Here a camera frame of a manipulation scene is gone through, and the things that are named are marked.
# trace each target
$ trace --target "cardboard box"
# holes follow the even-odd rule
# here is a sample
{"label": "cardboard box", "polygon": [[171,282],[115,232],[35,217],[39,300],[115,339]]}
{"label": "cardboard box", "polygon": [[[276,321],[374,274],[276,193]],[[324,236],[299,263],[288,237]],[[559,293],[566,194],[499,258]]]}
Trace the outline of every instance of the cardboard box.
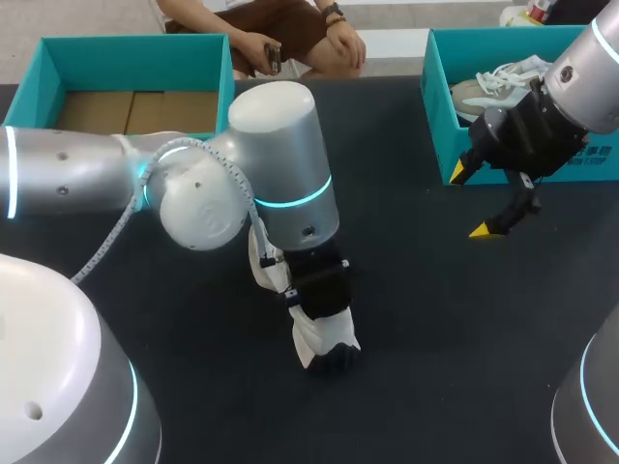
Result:
{"label": "cardboard box", "polygon": [[[444,185],[449,184],[460,154],[471,148],[468,128],[458,123],[449,85],[474,79],[476,73],[492,72],[500,65],[533,54],[553,62],[583,29],[583,26],[544,26],[430,31],[421,87]],[[545,178],[545,183],[619,179],[619,131],[590,136],[589,145]],[[486,164],[467,185],[506,182],[502,170],[490,169]]]}
{"label": "cardboard box", "polygon": [[223,34],[44,38],[4,125],[206,139],[233,99]]}

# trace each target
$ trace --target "white cable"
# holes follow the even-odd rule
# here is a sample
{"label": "white cable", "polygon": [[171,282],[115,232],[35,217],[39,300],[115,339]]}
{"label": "white cable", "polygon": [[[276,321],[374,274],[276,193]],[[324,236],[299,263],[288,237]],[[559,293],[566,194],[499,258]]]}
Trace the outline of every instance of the white cable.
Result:
{"label": "white cable", "polygon": [[235,164],[233,164],[229,159],[226,159],[220,152],[213,150],[211,145],[206,142],[202,142],[201,140],[197,140],[190,137],[177,138],[175,140],[171,140],[160,147],[160,149],[153,155],[151,160],[146,165],[146,169],[140,176],[136,186],[135,191],[133,192],[133,196],[125,208],[125,211],[120,216],[116,225],[112,228],[111,232],[107,235],[97,252],[93,255],[90,260],[86,263],[86,265],[71,279],[71,281],[78,285],[85,277],[87,277],[93,269],[101,262],[103,257],[107,254],[109,249],[112,247],[118,236],[121,234],[129,219],[136,211],[139,211],[141,206],[141,197],[143,194],[143,189],[148,181],[150,180],[151,175],[153,174],[153,170],[159,163],[160,159],[168,153],[171,149],[178,146],[193,146],[196,148],[200,148],[213,158],[215,158],[225,169],[228,175],[234,180],[237,184],[245,201],[248,205],[248,209],[250,211],[250,219],[253,224],[253,228],[256,231],[256,240],[258,245],[258,253],[261,257],[266,257],[266,236],[264,233],[264,229],[260,227],[260,222],[258,219],[258,212],[255,209],[255,203],[253,202],[253,190],[251,189],[250,182],[248,178],[245,176],[243,171],[239,169]]}

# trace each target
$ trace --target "cardboard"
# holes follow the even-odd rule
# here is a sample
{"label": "cardboard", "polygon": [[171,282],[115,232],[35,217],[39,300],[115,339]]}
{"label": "cardboard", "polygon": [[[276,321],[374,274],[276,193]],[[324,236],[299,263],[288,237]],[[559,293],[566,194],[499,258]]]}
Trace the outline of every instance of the cardboard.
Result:
{"label": "cardboard", "polygon": [[163,92],[136,92],[125,133],[140,135],[163,131]]}
{"label": "cardboard", "polygon": [[68,92],[56,129],[101,135],[125,133],[133,92]]}
{"label": "cardboard", "polygon": [[214,132],[217,125],[217,92],[165,92],[162,124],[166,131]]}
{"label": "cardboard", "polygon": [[69,92],[56,129],[139,135],[214,132],[218,92]]}

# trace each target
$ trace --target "person's hand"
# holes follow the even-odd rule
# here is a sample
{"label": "person's hand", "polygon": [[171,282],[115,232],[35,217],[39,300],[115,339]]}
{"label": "person's hand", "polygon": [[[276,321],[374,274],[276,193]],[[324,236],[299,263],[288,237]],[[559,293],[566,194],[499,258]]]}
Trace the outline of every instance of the person's hand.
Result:
{"label": "person's hand", "polygon": [[271,44],[277,48],[281,47],[281,43],[278,41],[255,32],[244,32],[241,34],[235,41],[234,47],[243,53],[243,56],[250,60],[250,63],[258,71],[266,75],[276,75],[277,73],[271,68],[267,53],[264,50],[264,45],[266,44]]}
{"label": "person's hand", "polygon": [[366,44],[346,21],[336,22],[329,26],[327,38],[339,55],[348,57],[352,69],[359,70],[365,64]]}

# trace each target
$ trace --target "white shoe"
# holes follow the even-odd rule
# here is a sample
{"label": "white shoe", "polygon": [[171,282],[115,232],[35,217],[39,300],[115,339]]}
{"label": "white shoe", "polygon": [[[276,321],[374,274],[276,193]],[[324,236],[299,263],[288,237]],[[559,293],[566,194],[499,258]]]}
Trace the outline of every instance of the white shoe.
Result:
{"label": "white shoe", "polygon": [[[283,252],[267,242],[268,257],[277,263],[268,268],[260,266],[255,231],[250,229],[250,266],[258,285],[277,293],[290,286],[290,272],[283,261]],[[350,307],[329,317],[311,320],[300,305],[288,309],[294,321],[292,339],[304,369],[331,371],[343,370],[351,365],[361,346],[355,336]]]}
{"label": "white shoe", "polygon": [[530,82],[544,77],[551,65],[533,55],[499,66],[494,72],[478,72],[475,79],[452,87],[456,114],[472,123],[488,108],[513,108],[531,91]]}

